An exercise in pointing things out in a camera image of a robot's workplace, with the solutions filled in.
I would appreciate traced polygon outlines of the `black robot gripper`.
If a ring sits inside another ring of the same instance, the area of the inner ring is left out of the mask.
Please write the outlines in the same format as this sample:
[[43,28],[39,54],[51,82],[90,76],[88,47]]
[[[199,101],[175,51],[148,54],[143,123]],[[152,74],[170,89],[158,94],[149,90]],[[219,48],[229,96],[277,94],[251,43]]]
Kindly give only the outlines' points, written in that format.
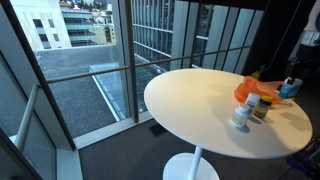
[[296,79],[303,80],[303,65],[301,61],[290,61],[286,69],[287,83],[292,85]]

